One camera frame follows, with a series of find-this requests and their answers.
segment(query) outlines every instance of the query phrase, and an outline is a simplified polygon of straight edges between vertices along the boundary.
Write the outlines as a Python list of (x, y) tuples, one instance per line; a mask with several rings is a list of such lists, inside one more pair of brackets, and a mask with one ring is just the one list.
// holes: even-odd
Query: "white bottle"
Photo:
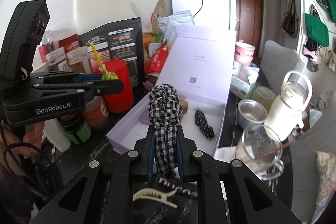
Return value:
[(69, 149), (71, 142), (57, 119), (45, 121), (43, 133), (60, 152), (67, 151)]
[[(292, 73), (300, 75), (306, 81), (308, 95), (303, 86), (288, 81)], [(312, 86), (308, 77), (296, 70), (289, 71), (283, 80), (280, 94), (272, 103), (264, 125), (270, 127), (281, 141), (285, 140), (297, 124), (303, 128), (302, 111), (306, 109), (311, 95)]]

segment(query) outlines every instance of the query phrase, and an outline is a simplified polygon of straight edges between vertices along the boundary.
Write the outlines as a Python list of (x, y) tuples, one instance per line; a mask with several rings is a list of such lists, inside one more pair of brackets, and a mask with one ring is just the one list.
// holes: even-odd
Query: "refrigerator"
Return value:
[(172, 6), (173, 13), (190, 10), (195, 25), (236, 30), (236, 0), (203, 0), (203, 6), (202, 0), (172, 0)]

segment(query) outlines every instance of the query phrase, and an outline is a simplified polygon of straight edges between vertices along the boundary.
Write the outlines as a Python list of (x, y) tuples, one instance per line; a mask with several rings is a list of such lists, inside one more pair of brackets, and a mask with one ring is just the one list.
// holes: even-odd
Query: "open box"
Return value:
[[(189, 102), (181, 125), (186, 138), (193, 139), (197, 148), (214, 155), (224, 123), (236, 31), (203, 26), (179, 25), (177, 38), (157, 80), (170, 84), (178, 96)], [(134, 148), (138, 139), (146, 137), (148, 125), (139, 119), (149, 104), (146, 95), (107, 134), (116, 152), (122, 154)], [(194, 114), (204, 112), (213, 127), (215, 137), (207, 139), (195, 124)]]

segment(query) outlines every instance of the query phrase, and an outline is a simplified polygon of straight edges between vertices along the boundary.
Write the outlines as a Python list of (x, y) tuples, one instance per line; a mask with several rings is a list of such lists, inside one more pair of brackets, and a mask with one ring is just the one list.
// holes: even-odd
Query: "silver screw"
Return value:
[(195, 157), (202, 157), (202, 156), (203, 156), (203, 152), (200, 151), (200, 150), (195, 150), (195, 151), (193, 152), (193, 155), (194, 155)]
[(131, 150), (128, 152), (128, 155), (132, 158), (136, 157), (138, 155), (138, 152), (135, 150)]
[(239, 168), (239, 167), (242, 166), (242, 162), (241, 162), (240, 160), (234, 160), (234, 161), (232, 162), (232, 165), (233, 165), (234, 167)]
[(90, 166), (91, 168), (96, 168), (96, 167), (98, 167), (98, 165), (99, 165), (99, 161), (98, 161), (98, 160), (92, 160), (92, 161), (90, 161), (90, 163), (89, 163), (89, 166)]

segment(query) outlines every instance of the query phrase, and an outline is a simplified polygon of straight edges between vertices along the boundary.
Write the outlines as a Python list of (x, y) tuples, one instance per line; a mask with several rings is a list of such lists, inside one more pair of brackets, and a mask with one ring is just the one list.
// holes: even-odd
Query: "cream hair clip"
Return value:
[(175, 203), (169, 202), (167, 200), (168, 197), (174, 195), (176, 193), (176, 190), (173, 190), (169, 193), (164, 193), (161, 191), (158, 191), (156, 189), (152, 189), (152, 188), (144, 188), (141, 189), (139, 191), (137, 191), (134, 195), (133, 195), (133, 201), (137, 200), (137, 199), (150, 199), (150, 200), (154, 200), (157, 202), (161, 202), (163, 204), (166, 204), (170, 207), (173, 208), (177, 208), (177, 205)]

